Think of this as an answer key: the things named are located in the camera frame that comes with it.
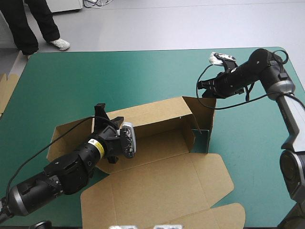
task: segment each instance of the white wire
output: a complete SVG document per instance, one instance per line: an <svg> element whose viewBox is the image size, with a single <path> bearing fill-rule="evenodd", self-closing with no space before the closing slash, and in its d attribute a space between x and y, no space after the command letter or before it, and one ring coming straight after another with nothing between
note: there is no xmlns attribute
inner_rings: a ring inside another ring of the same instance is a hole
<svg viewBox="0 0 305 229"><path fill-rule="evenodd" d="M100 9L100 8L102 8L103 6L105 6L105 5L108 5L110 2L112 2L113 0L108 0L108 1L106 1L106 2L103 2L103 0L97 0L96 1L96 3L93 3L93 5L90 5L89 4L89 0L84 0L83 1L83 3L84 3L84 5L86 6L86 7L88 7L88 8L97 8L97 9Z"/></svg>

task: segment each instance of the person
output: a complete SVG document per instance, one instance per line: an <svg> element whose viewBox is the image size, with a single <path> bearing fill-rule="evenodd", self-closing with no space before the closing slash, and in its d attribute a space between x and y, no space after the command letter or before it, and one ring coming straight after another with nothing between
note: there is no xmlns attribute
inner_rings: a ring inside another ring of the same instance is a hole
<svg viewBox="0 0 305 229"><path fill-rule="evenodd" d="M70 44L60 38L60 32L53 20L53 15L46 0L25 0L38 23L44 40L60 51L65 51ZM38 41L30 29L22 0L0 0L0 11L9 25L14 42L28 58L38 50Z"/></svg>

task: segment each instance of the cardboard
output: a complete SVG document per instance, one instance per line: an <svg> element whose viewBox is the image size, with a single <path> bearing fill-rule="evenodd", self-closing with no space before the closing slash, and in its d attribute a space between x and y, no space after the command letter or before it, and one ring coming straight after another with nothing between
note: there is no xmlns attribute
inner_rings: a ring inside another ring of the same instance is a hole
<svg viewBox="0 0 305 229"><path fill-rule="evenodd" d="M18 83L19 76L11 74L9 77L6 74L0 74L0 117L9 103L10 97Z"/></svg>
<svg viewBox="0 0 305 229"><path fill-rule="evenodd" d="M202 99L215 107L215 99ZM111 225L183 224L186 229L242 229L244 208L231 204L211 207L230 193L233 182L218 154L190 153L192 128L211 134L214 111L197 98L177 97L108 113L135 125L137 152L116 164L102 159L97 167L110 174L81 195L84 229ZM56 127L53 139L73 123ZM55 143L47 158L71 152L90 134L92 123Z"/></svg>

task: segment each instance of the white shoe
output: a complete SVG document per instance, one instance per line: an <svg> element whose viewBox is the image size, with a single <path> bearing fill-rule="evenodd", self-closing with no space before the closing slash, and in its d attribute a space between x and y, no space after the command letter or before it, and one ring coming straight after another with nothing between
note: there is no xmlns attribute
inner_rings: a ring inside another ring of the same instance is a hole
<svg viewBox="0 0 305 229"><path fill-rule="evenodd" d="M60 51L66 51L68 48L70 48L70 43L60 38L51 41L50 43L58 47Z"/></svg>

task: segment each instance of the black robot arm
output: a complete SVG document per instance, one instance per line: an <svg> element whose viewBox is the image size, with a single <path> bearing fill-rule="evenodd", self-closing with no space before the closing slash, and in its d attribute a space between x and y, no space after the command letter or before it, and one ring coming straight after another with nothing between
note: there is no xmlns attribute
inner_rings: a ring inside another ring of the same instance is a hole
<svg viewBox="0 0 305 229"><path fill-rule="evenodd" d="M13 216L26 216L56 197L71 195L87 186L100 159L115 163L118 155L134 157L133 126L123 117L109 120L105 104L95 106L94 132L73 152L63 155L44 170L15 185L0 201L0 223Z"/></svg>
<svg viewBox="0 0 305 229"><path fill-rule="evenodd" d="M198 89L206 89L203 97L227 98L241 94L260 81L268 97L277 102L289 137L282 145L281 171L294 208L278 225L280 229L305 228L305 108L294 96L295 85L283 65L288 61L265 49L254 51L249 60L237 66L232 56L212 53L210 62L224 66L215 78L199 81Z"/></svg>

